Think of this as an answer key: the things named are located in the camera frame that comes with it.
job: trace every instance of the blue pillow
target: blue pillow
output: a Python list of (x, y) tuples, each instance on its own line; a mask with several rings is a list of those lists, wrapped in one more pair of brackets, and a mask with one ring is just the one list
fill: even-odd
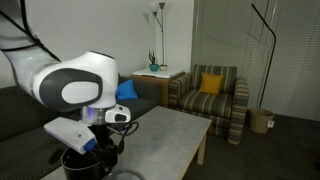
[(138, 95), (133, 87), (132, 80), (121, 83), (116, 92), (117, 100), (137, 99)]

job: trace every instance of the table leg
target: table leg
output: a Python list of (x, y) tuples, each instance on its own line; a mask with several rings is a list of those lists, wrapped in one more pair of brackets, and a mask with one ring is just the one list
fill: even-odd
[(198, 149), (198, 160), (197, 163), (202, 165), (203, 159), (204, 159), (204, 152), (206, 150), (206, 139), (207, 139), (207, 133), (202, 138), (202, 141), (200, 143), (199, 149)]

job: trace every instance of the wastebasket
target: wastebasket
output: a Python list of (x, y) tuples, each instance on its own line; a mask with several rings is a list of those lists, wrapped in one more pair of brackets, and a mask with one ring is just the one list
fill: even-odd
[(268, 121), (273, 119), (274, 114), (262, 108), (254, 108), (250, 112), (250, 129), (256, 133), (266, 133), (268, 131)]

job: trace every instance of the white wall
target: white wall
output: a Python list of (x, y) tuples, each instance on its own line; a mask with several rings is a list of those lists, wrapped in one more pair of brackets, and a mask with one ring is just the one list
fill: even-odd
[[(194, 0), (166, 0), (163, 10), (165, 64), (169, 68), (190, 71)], [(156, 27), (156, 54), (162, 64), (161, 33)]]
[[(122, 75), (149, 64), (155, 48), (151, 0), (27, 0), (29, 24), (61, 60), (98, 51), (118, 61)], [(9, 62), (0, 53), (0, 87), (13, 85)]]

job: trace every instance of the lamp shade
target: lamp shade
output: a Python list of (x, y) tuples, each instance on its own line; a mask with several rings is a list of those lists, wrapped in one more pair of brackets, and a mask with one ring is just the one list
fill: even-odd
[(149, 6), (152, 12), (157, 12), (159, 9), (159, 4), (156, 3), (155, 1), (152, 1), (151, 3), (149, 3)]

